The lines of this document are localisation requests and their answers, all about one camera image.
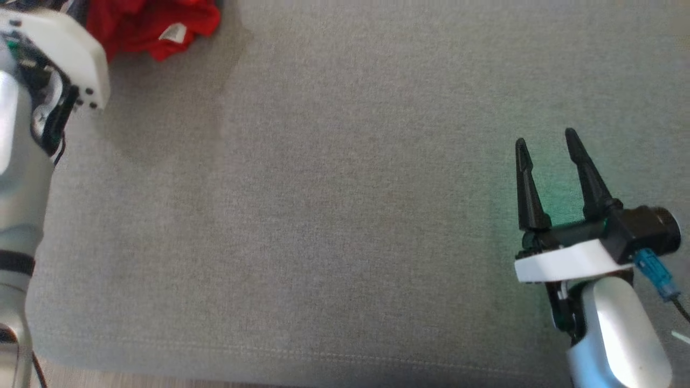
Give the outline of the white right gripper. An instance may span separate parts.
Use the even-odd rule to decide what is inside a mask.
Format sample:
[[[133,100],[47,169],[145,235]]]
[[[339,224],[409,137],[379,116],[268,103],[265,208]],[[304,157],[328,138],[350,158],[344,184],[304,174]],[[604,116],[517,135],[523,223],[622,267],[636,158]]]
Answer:
[[[623,209],[612,197],[601,174],[573,128],[565,130],[571,161],[577,168],[586,219],[604,219]],[[633,285],[631,265],[619,265],[599,240],[606,222],[578,221],[551,228],[533,179],[533,161],[525,139],[516,140],[516,189],[518,225],[525,231],[522,250],[515,256],[515,275],[520,283],[544,284],[555,329],[583,339],[586,331],[582,290],[587,282],[613,276]]]

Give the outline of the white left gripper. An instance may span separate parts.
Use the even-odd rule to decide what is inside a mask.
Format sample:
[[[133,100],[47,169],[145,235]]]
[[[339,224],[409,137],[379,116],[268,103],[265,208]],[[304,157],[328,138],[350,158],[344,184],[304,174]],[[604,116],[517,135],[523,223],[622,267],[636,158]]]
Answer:
[[[72,111],[104,109],[111,99],[105,49],[71,10],[60,8],[3,8],[2,42],[28,88],[31,135],[55,156],[64,150]]]

